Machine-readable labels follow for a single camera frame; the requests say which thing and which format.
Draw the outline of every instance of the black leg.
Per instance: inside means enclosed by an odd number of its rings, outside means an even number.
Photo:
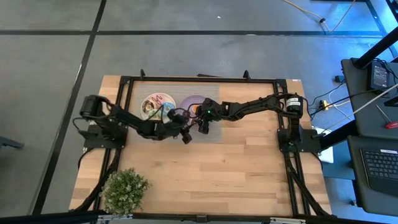
[[[320,138],[321,148],[327,149],[330,146],[337,144],[347,139],[347,136],[357,136],[358,130],[356,129],[355,120],[345,124],[341,128],[332,131],[330,134]]]
[[[1,146],[11,146],[11,147],[20,149],[20,148],[24,147],[24,144],[0,136],[0,148],[1,148]]]

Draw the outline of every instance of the black desk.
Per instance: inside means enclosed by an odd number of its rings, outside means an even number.
[[[355,181],[354,189],[357,204],[366,212],[382,215],[398,216],[398,197],[377,192],[369,188],[359,149],[362,147],[375,147],[383,149],[397,149],[398,141],[375,139],[357,136],[347,137],[349,153],[353,161]]]
[[[391,70],[398,74],[398,63],[388,63]],[[343,73],[347,84],[348,93],[350,95],[366,91],[366,83],[368,80],[368,70],[357,69],[354,67],[350,59],[341,61]],[[396,90],[391,90],[390,93],[395,94]],[[353,111],[363,106],[365,103],[376,97],[375,93],[365,93],[351,98],[351,106]],[[366,136],[370,138],[383,138],[398,140],[398,128],[386,129],[384,125],[386,120],[381,112],[376,108],[376,104],[390,117],[393,121],[398,121],[398,108],[384,106],[386,98],[379,98],[375,102],[365,107],[360,112],[354,115],[355,120],[347,123],[341,128],[331,132],[321,140],[321,147],[327,149],[328,147],[344,141],[347,136]]]

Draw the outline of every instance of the leaves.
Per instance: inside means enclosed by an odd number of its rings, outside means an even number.
[[[115,215],[127,215],[141,208],[144,192],[150,187],[148,180],[133,168],[111,174],[102,188],[105,211]]]

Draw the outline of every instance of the green plant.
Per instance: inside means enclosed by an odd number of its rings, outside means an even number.
[[[102,188],[105,211],[115,215],[127,215],[141,208],[144,192],[150,187],[148,180],[134,169],[111,174]]]

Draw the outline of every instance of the gray floor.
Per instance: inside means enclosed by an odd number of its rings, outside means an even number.
[[[330,27],[334,27],[349,6],[337,2],[296,2],[325,16]],[[388,14],[385,2],[373,3],[386,29],[393,29],[397,24]],[[91,29],[99,4],[95,0],[3,0],[0,29]],[[113,0],[108,1],[99,28],[322,30],[317,22],[280,0]],[[365,3],[359,2],[337,30],[369,31],[377,30],[377,26]],[[0,136],[25,142],[20,151],[1,149],[0,217],[24,215],[29,210],[87,40],[87,36],[0,35]],[[149,76],[205,73],[241,77],[247,69],[252,77],[299,78],[305,85],[306,97],[312,100],[336,86],[332,79],[341,74],[341,59],[361,56],[378,40],[306,36],[97,36],[73,116],[77,116],[84,96],[98,92],[103,75],[137,75],[141,68]],[[392,55],[386,51],[380,58],[391,60]],[[337,100],[346,95],[346,88],[342,87],[331,97]],[[341,109],[345,113],[351,111],[349,105]],[[319,113],[313,124],[325,128],[343,117],[332,109]],[[68,209],[82,144],[82,137],[73,126],[69,127],[45,213]],[[340,189],[329,180],[327,183],[335,215],[379,218],[359,212],[348,215],[348,210],[360,208],[341,203],[345,199],[339,192],[351,192],[353,196],[352,189],[349,185]]]

